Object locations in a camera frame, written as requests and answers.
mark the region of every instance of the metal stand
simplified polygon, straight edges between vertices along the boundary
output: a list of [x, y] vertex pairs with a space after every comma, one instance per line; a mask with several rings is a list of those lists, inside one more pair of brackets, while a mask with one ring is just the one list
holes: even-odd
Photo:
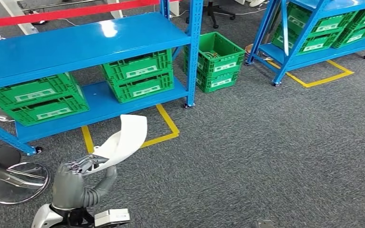
[[0, 147], [0, 167], [7, 169], [12, 165], [20, 163], [20, 152], [11, 147]]
[[5, 168], [12, 158], [18, 162], [19, 156], [11, 150], [3, 157], [0, 148], [0, 203], [7, 205], [21, 204], [37, 197], [49, 184], [49, 171], [39, 163], [23, 162]]
[[[308, 0], [291, 0], [291, 3], [304, 7], [312, 13], [290, 51], [288, 48], [288, 12], [286, 9], [286, 2], [286, 0], [271, 0], [269, 2], [259, 26], [251, 54], [245, 61], [245, 65], [250, 65], [254, 62], [254, 59], [257, 59], [275, 72], [275, 78], [272, 80], [274, 86], [279, 86], [281, 84], [281, 80], [287, 71], [365, 50], [365, 39], [363, 39], [338, 49], [328, 48], [309, 54], [297, 55], [319, 19], [365, 9], [365, 1], [342, 1], [339, 3], [338, 1], [332, 0], [320, 0], [311, 3]], [[276, 21], [276, 12], [279, 8], [282, 17], [283, 50], [271, 43], [262, 44], [262, 41], [267, 39], [265, 37], [268, 36], [270, 24], [273, 23], [273, 21]], [[259, 53], [265, 53], [268, 57], [271, 57], [274, 62], [281, 66], [280, 69], [275, 68], [269, 62], [265, 61], [263, 56], [260, 56]]]

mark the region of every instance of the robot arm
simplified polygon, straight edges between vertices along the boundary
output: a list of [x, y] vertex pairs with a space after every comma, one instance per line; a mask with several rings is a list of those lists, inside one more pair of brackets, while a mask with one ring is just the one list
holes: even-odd
[[[129, 222], [127, 209], [108, 210], [93, 218], [86, 208], [99, 203], [110, 190], [117, 176], [115, 165], [137, 151], [146, 135], [146, 117], [121, 115], [121, 130], [100, 147], [95, 147], [93, 154], [59, 166], [52, 187], [52, 204], [45, 204], [38, 210], [32, 228], [50, 228], [55, 224], [82, 227], [79, 225], [83, 219], [88, 222], [88, 227], [92, 227], [93, 222], [99, 227]], [[100, 170], [106, 170], [105, 176], [94, 188], [86, 189], [83, 177]]]

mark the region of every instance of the yellow tape square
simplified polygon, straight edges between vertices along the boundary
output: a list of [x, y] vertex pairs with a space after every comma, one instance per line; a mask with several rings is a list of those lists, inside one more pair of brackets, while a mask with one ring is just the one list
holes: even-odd
[[[280, 69], [280, 66], [278, 66], [276, 63], [272, 62], [272, 60], [268, 60], [267, 62], [270, 63], [271, 65], [273, 65], [274, 67]], [[286, 72], [286, 75], [293, 78], [293, 80], [300, 83], [302, 86], [304, 86], [306, 88], [309, 88], [309, 87], [312, 87], [312, 86], [316, 86], [316, 85], [324, 84], [324, 83], [327, 83], [327, 82], [331, 82], [331, 81], [337, 80], [339, 78], [342, 78], [342, 77], [345, 77], [345, 76], [348, 76], [348, 75], [351, 75], [351, 74], [354, 73], [353, 71], [350, 71], [350, 70], [346, 69], [345, 67], [339, 65], [338, 63], [336, 63], [332, 60], [327, 60], [327, 62], [329, 64], [333, 65], [334, 67], [342, 70], [343, 73], [338, 74], [338, 75], [334, 75], [334, 76], [331, 76], [331, 77], [328, 77], [328, 78], [325, 78], [325, 79], [321, 79], [321, 80], [318, 80], [318, 81], [315, 81], [315, 82], [310, 82], [310, 83], [303, 82], [298, 77], [294, 76], [293, 74], [291, 74], [289, 72]]]
[[[143, 143], [141, 148], [144, 148], [146, 146], [150, 146], [150, 145], [153, 145], [153, 144], [156, 144], [156, 143], [160, 143], [160, 142], [163, 142], [163, 141], [178, 137], [179, 134], [180, 134], [180, 130], [178, 130], [177, 126], [174, 124], [173, 120], [170, 118], [170, 116], [168, 115], [168, 113], [166, 112], [164, 107], [161, 104], [157, 104], [156, 108], [159, 111], [160, 115], [163, 117], [166, 124], [169, 126], [172, 133], [161, 136], [161, 137], [158, 137], [158, 138], [155, 138], [155, 139], [148, 140], [148, 141]], [[94, 144], [93, 144], [92, 136], [90, 135], [89, 127], [88, 126], [82, 126], [81, 130], [82, 130], [83, 138], [85, 139], [87, 152], [88, 153], [93, 153], [94, 152]]]

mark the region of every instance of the shelf upright post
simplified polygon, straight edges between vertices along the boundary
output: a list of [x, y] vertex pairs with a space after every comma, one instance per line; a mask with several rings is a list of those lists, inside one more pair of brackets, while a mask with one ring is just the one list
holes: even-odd
[[170, 20], [170, 1], [169, 0], [160, 0], [160, 13], [167, 19]]
[[268, 31], [268, 25], [270, 21], [273, 19], [274, 11], [276, 6], [279, 5], [280, 0], [271, 0], [267, 6], [267, 10], [264, 13], [264, 16], [262, 17], [261, 25], [259, 26], [259, 29], [257, 31], [257, 35], [255, 37], [255, 42], [252, 46], [250, 56], [247, 58], [245, 64], [249, 65], [254, 62], [254, 55], [258, 53], [259, 46], [261, 45], [261, 42], [265, 36], [265, 34]]
[[187, 70], [187, 106], [194, 106], [195, 79], [198, 63], [199, 35], [201, 34], [203, 0], [190, 1], [190, 24], [187, 34], [191, 37], [188, 45], [188, 70]]
[[0, 140], [9, 143], [20, 151], [25, 152], [28, 156], [36, 154], [36, 149], [34, 149], [34, 147], [29, 146], [26, 143], [19, 142], [15, 136], [3, 130], [2, 128], [0, 128]]
[[[324, 7], [329, 3], [329, 1], [331, 0], [321, 0], [319, 1], [319, 3], [317, 4], [316, 8], [313, 10], [313, 12], [310, 15], [310, 18], [308, 19], [306, 25], [304, 26], [303, 30], [301, 31], [299, 37], [297, 38], [295, 44], [293, 45], [293, 48], [291, 49], [291, 51], [289, 52], [288, 56], [285, 56], [284, 62], [282, 63], [282, 66], [280, 68], [280, 70], [278, 71], [278, 74], [275, 76], [275, 78], [272, 80], [272, 83], [275, 86], [278, 86], [279, 84], [281, 84], [281, 80], [283, 78], [283, 76], [285, 75], [286, 71], [287, 71], [287, 66], [289, 66], [290, 62], [293, 61], [294, 58], [296, 58], [296, 54], [298, 53], [298, 51], [300, 50], [301, 46], [303, 45], [304, 41], [306, 41], [310, 31], [312, 30], [312, 28], [315, 26], [315, 24], [317, 23], [317, 21], [319, 20], [319, 13], [321, 11], [324, 10]], [[286, 7], [284, 7], [282, 5], [282, 21], [283, 21], [283, 25], [286, 24], [287, 26], [287, 16], [283, 17], [283, 15], [286, 15], [287, 10]], [[286, 45], [287, 43], [287, 38], [284, 37], [284, 44]]]

